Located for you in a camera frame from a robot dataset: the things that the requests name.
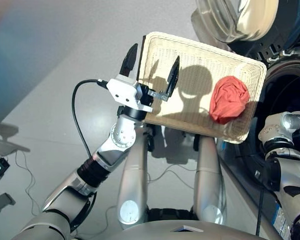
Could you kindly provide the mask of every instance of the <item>washing machine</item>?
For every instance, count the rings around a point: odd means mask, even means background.
[[[202,27],[239,55],[262,61],[267,74],[247,139],[241,144],[218,141],[220,158],[259,204],[264,150],[258,134],[266,117],[300,111],[300,0],[197,0]],[[195,31],[200,39],[198,24]],[[300,151],[300,135],[293,135]],[[278,210],[271,193],[263,213],[270,221]]]

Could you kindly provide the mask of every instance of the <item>washing machine drum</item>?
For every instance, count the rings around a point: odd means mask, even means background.
[[[246,141],[237,145],[252,176],[256,170],[262,172],[265,162],[258,134],[264,127],[267,116],[286,111],[300,111],[300,55],[282,58],[268,68],[249,135]],[[293,142],[300,151],[300,135],[297,132],[293,134]]]

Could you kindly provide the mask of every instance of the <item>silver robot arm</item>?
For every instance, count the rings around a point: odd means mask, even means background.
[[[109,82],[96,81],[111,93],[114,100],[123,104],[118,119],[107,140],[75,169],[46,199],[42,213],[34,217],[12,240],[69,240],[70,233],[86,218],[91,210],[89,198],[100,184],[125,159],[139,132],[144,132],[147,112],[152,111],[154,98],[167,101],[178,81],[179,57],[168,76],[168,87],[159,93],[137,80],[129,78],[133,69],[138,45],[133,45],[123,60],[120,74]]]
[[[258,135],[265,149],[263,184],[274,192],[290,225],[291,239],[300,239],[300,152],[293,133],[300,134],[300,111],[268,116]]]
[[[68,240],[90,206],[89,197],[123,161],[136,139],[136,119],[120,115],[108,139],[47,198],[42,213],[33,218],[13,240]]]

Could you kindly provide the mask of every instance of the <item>red cloth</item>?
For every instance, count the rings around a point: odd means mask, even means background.
[[[246,85],[235,76],[221,78],[212,93],[209,114],[218,124],[226,124],[246,108],[250,95]]]

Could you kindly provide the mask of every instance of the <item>black cable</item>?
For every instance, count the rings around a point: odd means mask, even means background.
[[[87,145],[87,142],[81,132],[81,129],[80,129],[80,126],[78,124],[78,120],[77,120],[77,116],[76,116],[76,109],[75,109],[75,100],[76,100],[76,94],[77,94],[77,91],[78,91],[78,88],[83,85],[83,84],[87,84],[87,83],[96,83],[98,84],[98,80],[96,79],[88,79],[88,80],[83,80],[81,82],[79,82],[75,87],[74,87],[74,90],[73,90],[73,93],[72,93],[72,101],[71,101],[71,109],[72,109],[72,116],[73,116],[73,120],[74,120],[74,123],[75,123],[75,126],[76,126],[76,129],[78,130],[79,132],[79,135],[80,135],[80,138],[83,142],[83,145],[84,145],[84,148],[86,150],[86,153],[88,154],[89,158],[91,157],[91,152],[90,152],[90,149]]]
[[[83,81],[80,81],[73,89],[73,93],[72,93],[72,99],[71,99],[71,110],[72,110],[72,116],[73,116],[73,120],[74,120],[74,123],[75,123],[75,126],[76,126],[76,129],[78,130],[78,133],[79,133],[79,136],[82,140],[82,143],[84,145],[84,148],[86,150],[86,153],[88,154],[88,157],[91,158],[91,152],[90,152],[90,149],[87,145],[87,142],[81,132],[81,129],[80,129],[80,126],[79,126],[79,123],[78,123],[78,120],[77,120],[77,116],[76,116],[76,108],[75,108],[75,101],[76,101],[76,94],[77,94],[77,91],[78,91],[78,88],[83,85],[83,84],[87,84],[87,83],[96,83],[98,84],[98,80],[97,79],[88,79],[88,80],[83,80]],[[74,227],[74,230],[86,219],[86,217],[89,215],[89,213],[91,212],[94,204],[95,204],[95,201],[96,201],[96,197],[97,197],[97,193],[95,193],[93,195],[93,199],[92,199],[92,202],[91,202],[91,205],[90,205],[90,208],[86,211],[86,213],[82,216],[82,219],[79,221],[80,223]]]
[[[260,197],[259,197],[259,206],[258,206],[258,218],[256,221],[256,230],[255,235],[259,236],[260,233],[260,226],[261,226],[261,217],[262,217],[262,205],[264,203],[264,194],[265,194],[265,188],[262,187],[260,190]]]

